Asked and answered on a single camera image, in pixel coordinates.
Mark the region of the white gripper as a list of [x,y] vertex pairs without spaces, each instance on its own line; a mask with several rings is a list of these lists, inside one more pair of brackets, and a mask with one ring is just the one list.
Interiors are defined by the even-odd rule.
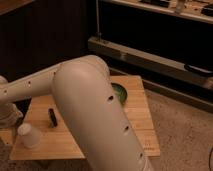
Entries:
[[14,103],[0,105],[0,128],[12,127],[22,117],[22,112]]

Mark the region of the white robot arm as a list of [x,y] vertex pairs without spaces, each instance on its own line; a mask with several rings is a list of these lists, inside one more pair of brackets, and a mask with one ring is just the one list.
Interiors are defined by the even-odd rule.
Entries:
[[67,60],[0,85],[0,104],[46,94],[93,171],[154,171],[100,57]]

